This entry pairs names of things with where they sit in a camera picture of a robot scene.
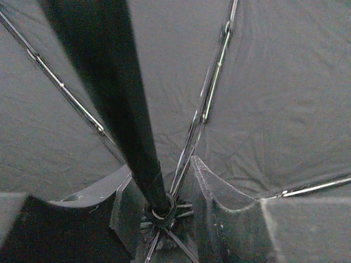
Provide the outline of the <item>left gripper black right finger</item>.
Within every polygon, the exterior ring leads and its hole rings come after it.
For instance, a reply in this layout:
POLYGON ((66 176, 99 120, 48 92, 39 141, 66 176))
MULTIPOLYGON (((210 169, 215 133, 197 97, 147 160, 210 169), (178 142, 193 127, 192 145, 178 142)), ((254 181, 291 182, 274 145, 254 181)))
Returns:
POLYGON ((255 199, 191 159, 200 262, 350 262, 350 184, 255 199))

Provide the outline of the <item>lilac umbrella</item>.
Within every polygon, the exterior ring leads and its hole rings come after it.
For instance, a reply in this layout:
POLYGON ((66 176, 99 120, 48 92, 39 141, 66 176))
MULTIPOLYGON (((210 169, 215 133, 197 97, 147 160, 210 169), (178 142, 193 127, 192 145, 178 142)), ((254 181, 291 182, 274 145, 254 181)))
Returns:
POLYGON ((200 262, 193 156, 255 199, 350 184, 350 1, 1 1, 1 193, 61 201, 128 167, 54 21, 94 73, 136 69, 172 212, 144 199, 131 262, 200 262))

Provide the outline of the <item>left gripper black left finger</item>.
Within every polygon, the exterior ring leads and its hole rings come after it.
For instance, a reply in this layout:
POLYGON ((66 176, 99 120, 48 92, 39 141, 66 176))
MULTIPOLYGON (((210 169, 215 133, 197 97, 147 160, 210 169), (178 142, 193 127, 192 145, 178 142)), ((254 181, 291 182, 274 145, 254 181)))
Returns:
POLYGON ((130 169, 61 201, 1 193, 1 262, 131 262, 144 198, 130 169))

